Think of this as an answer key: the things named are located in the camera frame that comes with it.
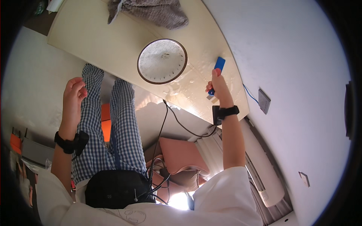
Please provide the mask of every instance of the white wall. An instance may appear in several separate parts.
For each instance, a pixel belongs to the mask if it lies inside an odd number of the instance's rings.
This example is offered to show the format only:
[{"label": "white wall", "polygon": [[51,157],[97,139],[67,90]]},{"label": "white wall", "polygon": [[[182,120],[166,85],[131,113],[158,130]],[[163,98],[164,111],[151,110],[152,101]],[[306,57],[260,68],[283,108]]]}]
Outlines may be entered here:
[{"label": "white wall", "polygon": [[1,94],[1,127],[54,137],[62,120],[67,81],[81,74],[85,62],[47,44],[46,36],[23,27],[12,48]]},{"label": "white wall", "polygon": [[[244,84],[271,99],[250,114],[286,179],[301,226],[311,225],[345,168],[344,94],[349,70],[328,18],[312,0],[203,0],[222,30]],[[308,175],[304,186],[298,172]]]}]

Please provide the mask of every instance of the white t-shirt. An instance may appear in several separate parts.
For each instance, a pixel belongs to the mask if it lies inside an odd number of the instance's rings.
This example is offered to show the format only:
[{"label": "white t-shirt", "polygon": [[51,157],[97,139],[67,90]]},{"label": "white t-shirt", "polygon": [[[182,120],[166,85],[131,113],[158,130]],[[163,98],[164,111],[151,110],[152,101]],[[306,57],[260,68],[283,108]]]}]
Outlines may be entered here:
[{"label": "white t-shirt", "polygon": [[197,189],[193,197],[194,211],[155,203],[103,209],[79,201],[73,203],[62,183],[49,171],[39,173],[37,184],[39,216],[44,225],[262,225],[245,167],[233,167],[218,173]]}]

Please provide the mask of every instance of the blue plastic scraper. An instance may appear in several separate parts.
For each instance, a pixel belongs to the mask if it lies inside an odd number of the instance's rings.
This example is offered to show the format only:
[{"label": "blue plastic scraper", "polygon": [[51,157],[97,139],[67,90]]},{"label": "blue plastic scraper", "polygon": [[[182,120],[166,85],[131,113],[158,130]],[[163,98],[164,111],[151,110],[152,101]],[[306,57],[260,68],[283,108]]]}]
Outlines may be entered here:
[{"label": "blue plastic scraper", "polygon": [[[224,64],[225,64],[225,59],[218,57],[214,69],[219,68],[221,71],[223,71]],[[215,94],[215,90],[212,88],[211,90],[209,90],[208,94],[213,97]]]}]

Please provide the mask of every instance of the t-shirt print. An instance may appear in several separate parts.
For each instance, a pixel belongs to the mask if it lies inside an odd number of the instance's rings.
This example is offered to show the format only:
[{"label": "t-shirt print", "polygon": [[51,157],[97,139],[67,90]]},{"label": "t-shirt print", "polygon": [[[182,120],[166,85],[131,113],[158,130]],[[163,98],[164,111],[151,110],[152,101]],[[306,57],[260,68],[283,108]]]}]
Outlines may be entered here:
[{"label": "t-shirt print", "polygon": [[99,210],[105,211],[109,214],[115,215],[116,217],[120,217],[123,220],[138,225],[146,220],[146,214],[143,211],[139,210],[124,210],[124,209],[106,209],[106,208],[98,208]]}]

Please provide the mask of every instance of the blue wire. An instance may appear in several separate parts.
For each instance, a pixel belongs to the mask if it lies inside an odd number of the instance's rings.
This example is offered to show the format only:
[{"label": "blue wire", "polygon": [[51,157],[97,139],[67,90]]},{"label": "blue wire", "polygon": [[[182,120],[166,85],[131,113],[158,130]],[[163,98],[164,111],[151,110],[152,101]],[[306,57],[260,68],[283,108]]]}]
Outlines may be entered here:
[{"label": "blue wire", "polygon": [[259,102],[258,102],[254,97],[252,97],[252,96],[250,95],[247,87],[246,87],[244,84],[243,84],[243,86],[244,86],[245,90],[247,91],[247,93],[249,94],[249,96],[259,104]]}]

